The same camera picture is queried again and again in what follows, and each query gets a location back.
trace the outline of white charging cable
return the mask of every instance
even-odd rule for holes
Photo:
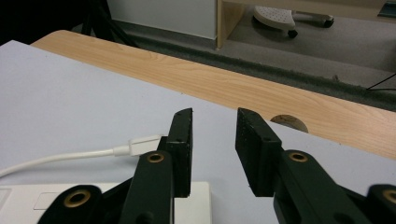
[[[66,153],[54,156],[48,156],[45,158],[37,159],[34,161],[27,161],[18,165],[8,167],[0,171],[0,177],[9,175],[20,170],[28,169],[33,166],[37,166],[44,163],[54,161],[69,161],[77,159],[88,159],[105,156],[139,156],[149,151],[156,150],[160,144],[162,135],[153,135],[150,137],[138,138],[129,141],[129,145],[113,147],[110,149],[103,149],[90,152],[77,152],[77,153]]]

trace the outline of table surface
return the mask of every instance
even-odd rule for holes
[[[393,112],[67,31],[32,46],[265,119],[292,115],[313,135],[396,159]]]

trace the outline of brass insert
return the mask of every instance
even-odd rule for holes
[[[308,161],[308,158],[300,152],[292,152],[289,154],[289,157],[293,160],[293,161],[298,161],[298,162],[306,162]]]
[[[79,207],[91,198],[91,193],[85,189],[78,189],[64,199],[64,206],[68,208]]]
[[[396,203],[396,190],[395,189],[385,189],[382,194],[391,203]]]
[[[148,156],[149,162],[160,162],[163,161],[164,156],[161,153],[154,153]]]

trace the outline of white wall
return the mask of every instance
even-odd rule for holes
[[[107,0],[117,21],[216,38],[217,0]]]

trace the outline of white device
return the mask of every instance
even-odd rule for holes
[[[0,186],[0,223],[35,224],[63,191],[78,184]],[[105,192],[118,183],[95,185]],[[176,224],[211,224],[210,188],[207,182],[192,182],[188,198],[175,198]]]

